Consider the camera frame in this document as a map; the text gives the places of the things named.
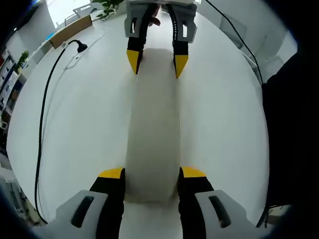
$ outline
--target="white wall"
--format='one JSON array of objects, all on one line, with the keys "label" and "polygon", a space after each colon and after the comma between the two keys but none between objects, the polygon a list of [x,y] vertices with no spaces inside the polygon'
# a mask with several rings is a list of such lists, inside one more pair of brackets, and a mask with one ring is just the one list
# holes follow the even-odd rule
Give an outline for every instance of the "white wall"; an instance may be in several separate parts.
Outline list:
[{"label": "white wall", "polygon": [[[210,2],[222,13],[247,27],[244,40],[253,53],[257,53],[265,40],[270,38],[268,40],[271,42],[266,50],[273,55],[276,54],[287,30],[263,0],[210,0]],[[197,11],[219,27],[221,15],[205,0],[197,6]]]},{"label": "white wall", "polygon": [[15,62],[18,62],[21,54],[27,50],[17,31],[12,35],[12,37],[6,43],[6,47],[9,50]]},{"label": "white wall", "polygon": [[39,6],[30,21],[18,32],[30,54],[45,41],[49,34],[55,32],[55,27],[45,2]]},{"label": "white wall", "polygon": [[285,36],[283,44],[281,45],[277,56],[279,56],[283,62],[287,62],[297,52],[297,42],[294,37],[288,32]]}]

